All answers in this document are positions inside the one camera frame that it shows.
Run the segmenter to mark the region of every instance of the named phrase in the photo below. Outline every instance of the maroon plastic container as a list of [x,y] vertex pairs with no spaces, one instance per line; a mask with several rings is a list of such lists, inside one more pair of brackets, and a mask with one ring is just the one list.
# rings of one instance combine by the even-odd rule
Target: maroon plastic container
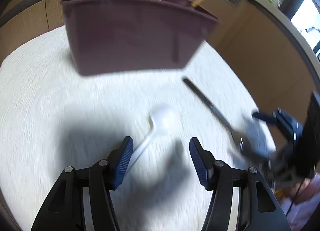
[[182,68],[219,23],[189,0],[62,1],[81,75]]

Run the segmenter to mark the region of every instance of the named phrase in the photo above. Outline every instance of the pink clothing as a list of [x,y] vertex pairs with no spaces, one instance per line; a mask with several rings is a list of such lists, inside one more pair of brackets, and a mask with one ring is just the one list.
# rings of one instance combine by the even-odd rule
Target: pink clothing
[[[320,174],[317,173],[310,184],[299,192],[295,201],[303,202],[292,205],[291,211],[287,215],[287,220],[292,231],[300,231],[320,203]],[[281,207],[285,214],[291,202],[290,198],[285,198],[281,201]]]

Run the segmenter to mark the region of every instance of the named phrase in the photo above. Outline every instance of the person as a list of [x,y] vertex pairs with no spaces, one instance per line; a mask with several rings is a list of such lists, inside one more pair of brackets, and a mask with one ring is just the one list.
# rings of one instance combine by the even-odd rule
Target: person
[[292,231],[300,231],[320,203],[320,174],[275,192]]

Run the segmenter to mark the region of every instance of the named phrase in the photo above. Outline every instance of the silver bolt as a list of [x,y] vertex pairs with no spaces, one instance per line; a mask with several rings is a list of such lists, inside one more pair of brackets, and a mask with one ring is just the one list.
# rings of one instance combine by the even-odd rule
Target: silver bolt
[[107,165],[108,164],[108,161],[107,160],[101,160],[101,161],[99,161],[99,165],[100,166],[105,166],[105,165]]
[[251,173],[257,173],[257,172],[258,172],[257,168],[255,168],[255,167],[250,167],[250,168],[249,168],[249,171],[250,171]]
[[73,167],[72,167],[72,166],[67,166],[67,167],[65,167],[65,169],[64,169],[64,171],[65,171],[66,173],[72,172],[72,170],[73,170]]
[[219,166],[219,167],[222,167],[224,165],[224,163],[222,161],[220,161],[220,160],[215,161],[214,164]]

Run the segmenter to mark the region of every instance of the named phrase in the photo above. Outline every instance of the white tabletop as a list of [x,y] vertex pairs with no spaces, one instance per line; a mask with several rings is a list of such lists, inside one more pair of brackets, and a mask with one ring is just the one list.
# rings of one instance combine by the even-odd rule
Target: white tabletop
[[168,103],[180,114],[181,127],[152,140],[111,192],[114,208],[121,230],[201,230],[212,193],[199,183],[190,138],[231,167],[247,165],[235,159],[229,132],[184,85],[184,75],[257,150],[274,150],[267,126],[251,118],[257,109],[252,97],[206,42],[181,70],[93,77],[77,74],[64,26],[10,54],[0,68],[0,188],[21,229],[31,229],[66,166],[90,167],[126,135],[139,144],[150,129],[148,112]]

